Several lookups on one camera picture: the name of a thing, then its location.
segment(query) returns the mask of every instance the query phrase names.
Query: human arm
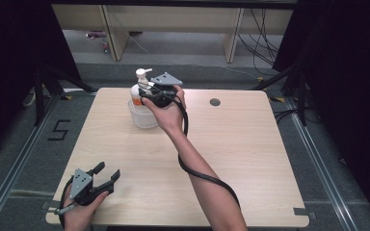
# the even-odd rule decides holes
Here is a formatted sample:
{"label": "human arm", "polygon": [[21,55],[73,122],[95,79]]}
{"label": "human arm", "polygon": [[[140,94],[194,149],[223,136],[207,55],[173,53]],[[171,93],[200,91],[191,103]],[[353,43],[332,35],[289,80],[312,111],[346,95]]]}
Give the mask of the human arm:
{"label": "human arm", "polygon": [[[70,195],[71,185],[67,188],[65,194],[64,207],[71,204],[73,201],[68,198]],[[93,215],[98,206],[107,197],[108,192],[100,194],[90,205],[75,207],[64,214],[65,217],[65,231],[84,231],[93,220]]]}
{"label": "human arm", "polygon": [[[184,91],[180,87],[176,89],[177,96],[185,108]],[[168,107],[160,109],[145,98],[143,102],[152,110],[159,126],[171,139],[182,162],[195,171],[219,179],[212,167],[182,132],[183,118],[179,108],[171,103]],[[242,212],[228,190],[191,174],[189,176],[199,204],[213,230],[247,230]]]}

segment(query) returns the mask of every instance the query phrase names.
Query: cable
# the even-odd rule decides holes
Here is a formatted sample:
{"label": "cable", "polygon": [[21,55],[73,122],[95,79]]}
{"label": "cable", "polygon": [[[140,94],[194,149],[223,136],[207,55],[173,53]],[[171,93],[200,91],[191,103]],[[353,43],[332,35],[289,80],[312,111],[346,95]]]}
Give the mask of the cable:
{"label": "cable", "polygon": [[297,112],[297,110],[296,110],[296,109],[295,109],[295,110],[288,110],[288,111],[286,111],[286,112],[284,112],[284,113],[281,113],[281,114],[279,114],[279,115],[276,115],[275,117],[280,116],[280,118],[277,120],[277,124],[279,124],[279,123],[280,123],[280,121],[281,121],[285,116],[288,116],[288,115],[293,114],[293,113],[296,113],[296,112]]}
{"label": "cable", "polygon": [[309,119],[307,116],[305,116],[305,120],[310,121],[312,123],[323,124],[323,121],[320,118],[318,118],[318,121],[316,121],[316,120],[313,120],[313,119]]}
{"label": "cable", "polygon": [[[70,179],[67,181],[67,183],[65,185],[65,188],[63,189],[62,197],[60,199],[60,206],[59,206],[59,209],[58,209],[59,211],[65,208],[63,205],[65,204],[66,191],[67,191],[68,186],[73,182],[73,177],[74,176],[70,177]],[[62,225],[63,229],[65,229],[65,216],[63,214],[59,214],[59,221],[60,221],[60,224]]]}
{"label": "cable", "polygon": [[[256,25],[257,25],[257,28],[259,29],[259,38],[257,39],[257,40],[254,40],[255,42],[256,42],[256,45],[254,46],[254,49],[249,49],[250,51],[253,51],[253,67],[254,67],[254,69],[256,70],[256,71],[258,71],[259,73],[261,73],[261,74],[263,74],[263,75],[268,75],[268,74],[266,74],[266,73],[263,73],[263,72],[261,72],[261,71],[259,71],[258,69],[257,69],[257,67],[256,67],[256,63],[255,63],[255,56],[258,56],[259,58],[261,58],[263,61],[265,61],[265,62],[267,62],[268,64],[270,64],[270,65],[273,65],[274,64],[274,61],[273,61],[273,58],[272,58],[272,56],[271,56],[271,61],[269,61],[267,58],[265,58],[263,55],[258,55],[259,53],[257,52],[257,46],[258,46],[258,44],[260,44],[260,38],[262,37],[262,29],[260,28],[260,26],[259,26],[259,24],[258,24],[258,22],[257,22],[257,20],[256,20],[256,17],[254,16],[254,13],[253,13],[253,11],[252,11],[252,9],[251,9],[251,15],[253,16],[253,18],[254,18],[254,21],[256,22]],[[244,45],[245,46],[247,46],[246,45],[246,43],[242,40],[242,38],[239,36],[239,39],[244,43]]]}
{"label": "cable", "polygon": [[[108,11],[110,11],[111,13],[114,12],[113,8],[109,8],[109,6],[106,6],[106,8],[108,9]],[[117,14],[116,13],[113,13],[114,15],[114,18],[116,19],[116,22],[119,24],[119,26],[122,28],[122,31],[128,35],[128,37],[133,40],[142,50],[144,50],[147,54],[150,54],[148,50],[146,50],[145,48],[143,48],[140,43],[138,41],[136,41],[134,38],[132,38],[130,36],[129,33],[127,33],[125,30],[124,30],[124,26],[122,25],[122,23],[120,22],[119,18],[117,17]],[[160,64],[175,64],[175,65],[195,65],[195,66],[204,66],[204,65],[200,65],[200,64],[177,64],[177,63],[174,63],[174,62],[161,62],[159,60],[155,60],[155,59],[152,59],[154,62],[156,63],[160,63]],[[253,76],[251,74],[249,74],[248,72],[244,72],[244,71],[238,71],[238,70],[234,70],[234,69],[231,69],[231,68],[228,68],[228,67],[224,67],[224,66],[213,66],[213,67],[220,67],[220,68],[223,68],[223,69],[226,69],[226,70],[229,70],[229,71],[233,71],[233,72],[237,72],[237,73],[241,73],[241,74],[246,74],[246,75],[249,75],[253,78],[256,78],[257,76]],[[266,73],[262,73],[260,72],[257,68],[256,68],[256,71],[259,72],[260,74],[264,74],[264,75],[271,75],[271,74],[266,74]]]}
{"label": "cable", "polygon": [[249,45],[247,45],[247,43],[242,39],[242,37],[240,35],[238,35],[239,39],[242,41],[242,43],[245,45],[245,47],[253,53],[253,68],[260,74],[262,75],[269,75],[269,76],[273,76],[272,74],[267,74],[267,73],[264,73],[264,72],[261,72],[259,69],[257,69],[257,66],[256,66],[256,63],[255,63],[255,60],[254,60],[254,57],[255,56],[258,56],[261,60],[263,60],[264,62],[266,62],[267,64],[270,64],[270,65],[273,65],[272,61],[268,60],[266,57],[264,57],[262,54],[258,53],[255,49],[251,48]]}
{"label": "cable", "polygon": [[267,51],[269,52],[269,55],[270,57],[272,58],[272,61],[275,62],[275,55],[273,54],[273,51],[270,47],[270,42],[267,40],[267,34],[266,34],[266,24],[265,24],[265,19],[266,19],[266,9],[263,9],[262,10],[262,18],[263,18],[263,21],[262,21],[262,36],[264,38],[264,40],[266,41],[266,44],[267,44]]}
{"label": "cable", "polygon": [[257,29],[259,29],[259,32],[260,32],[260,35],[262,35],[263,37],[264,37],[264,39],[265,39],[265,41],[266,41],[266,43],[268,44],[268,45],[271,45],[271,46],[273,46],[273,48],[275,48],[277,51],[278,51],[278,48],[276,48],[274,45],[272,45],[272,43],[271,42],[269,42],[268,40],[267,40],[267,35],[266,35],[266,33],[263,33],[263,26],[265,26],[266,24],[265,24],[265,17],[266,17],[266,10],[265,9],[262,9],[262,28],[260,28],[260,26],[259,26],[259,23],[257,22],[257,19],[256,19],[256,17],[254,16],[254,12],[253,12],[253,9],[251,9],[251,15],[253,16],[253,19],[254,19],[254,21],[255,21],[255,23],[256,23],[256,25],[257,25]]}
{"label": "cable", "polygon": [[[179,102],[178,102],[178,101],[175,100],[175,98],[171,98],[169,95],[166,95],[166,97],[169,98],[173,103],[175,103],[176,106],[178,106],[179,110],[181,111],[183,119],[184,119],[183,132],[184,132],[185,136],[188,136],[189,118],[188,118],[188,114],[187,114],[187,112],[186,112],[186,110],[185,110],[185,108],[182,104],[181,99],[178,96],[175,96],[175,98],[177,98],[179,100]],[[178,153],[178,162],[179,162],[179,165],[182,167],[182,169],[184,171],[188,172],[189,174],[191,174],[193,176],[196,176],[200,179],[207,180],[211,183],[214,183],[216,185],[219,185],[219,186],[222,186],[223,188],[225,188],[233,196],[233,198],[235,199],[236,203],[238,204],[238,206],[240,208],[240,203],[239,203],[239,199],[236,195],[236,192],[227,183],[225,183],[221,179],[215,178],[215,177],[210,176],[210,175],[203,174],[201,172],[195,171],[195,170],[187,167],[185,165],[185,163],[183,163],[182,159],[180,158],[179,153]]]}
{"label": "cable", "polygon": [[53,197],[53,192],[28,191],[28,190],[11,190],[11,197]]}
{"label": "cable", "polygon": [[[255,42],[255,43],[258,43],[258,41],[256,39],[254,39],[251,34],[249,34],[249,37]],[[263,47],[263,48],[266,48],[266,49],[269,49],[269,46],[267,45],[263,45],[261,43],[259,43],[259,46]],[[278,52],[278,49],[275,49],[275,48],[270,48],[272,51],[274,52]]]}

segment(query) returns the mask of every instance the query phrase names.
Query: black cable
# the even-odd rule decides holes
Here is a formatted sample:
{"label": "black cable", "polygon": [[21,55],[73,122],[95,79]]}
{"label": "black cable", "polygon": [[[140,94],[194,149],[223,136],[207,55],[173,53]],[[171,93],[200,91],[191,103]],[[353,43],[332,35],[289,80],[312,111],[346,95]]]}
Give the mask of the black cable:
{"label": "black cable", "polygon": [[293,114],[293,113],[295,113],[295,112],[297,112],[297,110],[291,110],[291,112],[286,112],[286,113],[284,113],[284,114],[281,114],[281,117],[277,120],[277,124],[279,124],[279,123],[280,123],[280,121],[281,121],[281,119],[282,119],[282,118],[284,118],[285,116],[288,116],[288,115],[290,115],[290,114]]}
{"label": "black cable", "polygon": [[266,18],[266,9],[263,9],[262,10],[262,18],[263,18],[263,21],[262,21],[262,34],[263,34],[263,38],[265,39],[266,41],[266,44],[267,44],[267,50],[269,52],[269,55],[270,57],[272,57],[272,60],[275,61],[276,57],[275,57],[275,54],[273,54],[273,51],[272,51],[272,48],[270,47],[272,45],[271,42],[269,42],[269,40],[267,39],[267,33],[266,33],[266,23],[265,23],[265,18]]}
{"label": "black cable", "polygon": [[254,21],[255,21],[255,23],[256,23],[256,25],[257,25],[257,28],[259,29],[259,32],[260,32],[260,35],[262,35],[262,36],[264,36],[264,39],[271,45],[271,46],[273,46],[273,48],[275,48],[277,51],[278,51],[278,49],[274,46],[274,45],[272,45],[272,43],[271,42],[269,42],[268,40],[267,40],[267,37],[266,37],[266,35],[264,34],[263,35],[263,32],[262,32],[262,29],[260,28],[260,26],[259,26],[259,23],[257,22],[257,19],[256,19],[256,17],[254,16],[254,12],[253,12],[253,9],[251,9],[251,15],[253,16],[253,19],[254,19]]}
{"label": "black cable", "polygon": [[245,47],[251,52],[253,53],[253,55],[255,56],[258,56],[261,60],[263,60],[264,62],[266,62],[267,64],[273,64],[271,60],[267,59],[264,55],[260,54],[259,52],[257,52],[256,50],[254,50],[253,48],[251,48],[243,39],[240,35],[239,36],[239,39],[242,41],[242,43],[245,45]]}
{"label": "black cable", "polygon": [[[261,37],[261,31],[260,31],[259,38],[257,39],[257,44],[260,42],[260,37]],[[257,51],[257,44],[254,46],[254,51]],[[254,61],[254,56],[253,56],[253,65],[254,65],[254,68],[257,70],[256,64],[255,64],[255,61]]]}
{"label": "black cable", "polygon": [[[60,199],[60,206],[59,206],[59,209],[57,209],[57,211],[61,211],[62,209],[65,208],[63,205],[65,204],[66,191],[67,191],[68,186],[73,182],[73,177],[74,176],[70,177],[70,179],[67,181],[67,183],[65,185],[65,188],[63,189],[62,197]],[[62,225],[63,229],[65,229],[65,216],[63,214],[59,214],[59,221],[60,221],[60,224]]]}
{"label": "black cable", "polygon": [[280,111],[280,112],[273,112],[274,114],[282,114],[282,113],[285,113],[285,112],[289,112],[291,111],[292,109],[289,109],[289,110],[286,110],[286,111]]}
{"label": "black cable", "polygon": [[[249,37],[254,41],[254,43],[257,43],[257,40],[256,39],[254,39],[254,37],[252,37],[251,36],[251,34],[249,34]],[[272,50],[272,51],[274,51],[274,52],[278,52],[278,50],[277,49],[274,49],[274,48],[269,48],[269,46],[267,46],[267,45],[263,45],[263,44],[261,44],[261,43],[259,43],[259,46],[261,46],[261,47],[263,47],[263,48],[266,48],[266,49],[270,49],[270,50]]]}
{"label": "black cable", "polygon": [[304,118],[305,118],[305,120],[310,121],[312,123],[318,123],[318,124],[322,124],[323,123],[323,121],[320,118],[318,118],[318,121],[313,120],[313,119],[309,119],[307,116],[305,116]]}
{"label": "black cable", "polygon": [[[185,108],[184,108],[184,106],[183,106],[183,104],[181,102],[181,99],[178,96],[176,96],[175,98],[178,98],[179,99],[179,102],[178,102],[178,101],[174,100],[174,98],[171,98],[168,95],[166,95],[166,97],[168,97],[173,103],[175,103],[176,106],[178,106],[179,110],[181,111],[182,116],[183,116],[183,119],[184,119],[184,129],[183,129],[184,131],[183,132],[184,132],[185,136],[188,136],[189,119],[188,119],[188,114],[187,114],[187,112],[186,112],[186,110],[185,110]],[[207,180],[207,181],[209,181],[211,183],[214,183],[216,185],[219,185],[219,186],[224,187],[233,196],[233,198],[235,199],[237,205],[240,208],[240,203],[239,203],[239,199],[238,199],[238,197],[236,195],[236,192],[227,183],[225,183],[224,181],[222,181],[222,180],[220,180],[220,179],[218,179],[216,177],[203,174],[201,172],[195,171],[195,170],[187,167],[185,165],[185,163],[183,163],[182,159],[180,158],[179,153],[178,153],[178,162],[179,162],[179,165],[182,167],[182,169],[184,171],[188,172],[189,174],[191,174],[193,176],[196,176],[196,177],[198,177],[200,179]]]}

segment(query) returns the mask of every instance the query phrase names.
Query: bottle cap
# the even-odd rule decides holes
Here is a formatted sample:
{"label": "bottle cap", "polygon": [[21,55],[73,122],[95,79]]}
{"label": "bottle cap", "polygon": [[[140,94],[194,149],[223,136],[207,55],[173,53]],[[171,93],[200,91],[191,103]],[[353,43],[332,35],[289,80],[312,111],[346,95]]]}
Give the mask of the bottle cap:
{"label": "bottle cap", "polygon": [[146,73],[149,72],[149,71],[152,71],[152,69],[137,69],[137,71],[135,72],[137,74],[137,78],[141,79],[141,78],[145,78],[146,77]]}

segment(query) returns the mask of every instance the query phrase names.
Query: white bottle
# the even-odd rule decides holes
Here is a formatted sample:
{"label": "white bottle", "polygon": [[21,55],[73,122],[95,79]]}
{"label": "white bottle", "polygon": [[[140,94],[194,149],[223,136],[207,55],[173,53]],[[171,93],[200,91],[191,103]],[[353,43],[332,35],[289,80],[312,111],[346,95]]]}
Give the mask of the white bottle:
{"label": "white bottle", "polygon": [[151,88],[148,80],[146,79],[146,73],[149,71],[152,71],[152,69],[145,70],[141,68],[136,71],[137,78],[138,78],[138,84],[134,85],[131,88],[131,98],[133,100],[133,104],[136,110],[143,111],[147,109],[147,107],[143,105],[143,102],[141,102],[139,88],[145,91],[148,91]]}

